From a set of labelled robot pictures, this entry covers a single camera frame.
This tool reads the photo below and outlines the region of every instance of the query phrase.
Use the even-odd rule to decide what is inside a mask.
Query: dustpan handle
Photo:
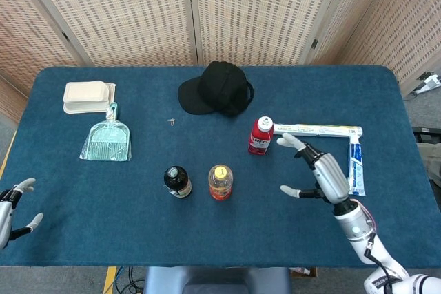
[[[116,120],[116,112],[118,111],[118,104],[117,103],[111,103],[109,105],[109,108],[107,109],[105,113],[105,118],[107,120]]]

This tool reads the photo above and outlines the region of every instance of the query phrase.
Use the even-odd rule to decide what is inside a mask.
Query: woven panel
[[[45,67],[76,65],[30,0],[0,0],[0,73],[29,94]]]
[[[203,64],[297,64],[322,1],[198,0]]]
[[[0,113],[18,123],[28,100],[0,78]]]
[[[319,40],[314,59],[316,65],[332,65],[348,42],[357,23],[373,0],[339,0],[323,38]]]
[[[378,0],[341,62],[378,64],[403,83],[441,50],[441,0]]]
[[[52,2],[95,65],[195,65],[184,0]]]

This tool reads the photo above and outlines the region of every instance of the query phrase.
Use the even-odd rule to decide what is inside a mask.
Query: red bottle
[[[248,151],[253,154],[263,155],[266,153],[271,138],[273,138],[274,125],[272,119],[263,116],[256,120],[249,136]]]

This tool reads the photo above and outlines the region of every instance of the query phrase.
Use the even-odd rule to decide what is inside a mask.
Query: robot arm
[[[295,157],[305,159],[317,180],[317,189],[305,191],[286,185],[280,186],[280,189],[295,198],[322,198],[325,202],[333,204],[334,217],[357,256],[365,264],[379,266],[365,280],[365,290],[368,294],[439,293],[440,279],[425,275],[409,277],[406,270],[389,255],[377,235],[372,215],[360,202],[349,198],[349,183],[331,154],[322,153],[287,133],[284,133],[277,143],[297,149]]]
[[[28,178],[13,188],[0,193],[0,249],[5,248],[9,241],[34,231],[43,219],[43,214],[39,213],[25,227],[12,230],[12,217],[17,204],[23,193],[34,191],[34,183],[34,178]]]

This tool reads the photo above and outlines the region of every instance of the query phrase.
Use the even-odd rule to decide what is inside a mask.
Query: table
[[[390,254],[405,267],[441,266],[441,216],[416,149],[393,74],[378,66],[244,67],[256,90],[236,118],[193,116],[178,103],[179,85],[203,67],[51,67],[37,77],[1,189],[35,177],[14,227],[43,212],[40,227],[10,242],[1,265],[363,266],[332,206],[295,200],[281,184],[310,188],[314,177],[294,151],[272,142],[247,152],[253,121],[359,125],[365,166],[361,197]],[[79,159],[89,129],[104,113],[68,115],[69,81],[116,83],[119,119],[132,133],[130,162]],[[171,126],[169,119],[174,118]],[[348,141],[305,138],[331,152],[347,172]],[[218,202],[207,174],[234,172],[232,196]],[[170,165],[193,183],[179,200],[163,186]]]

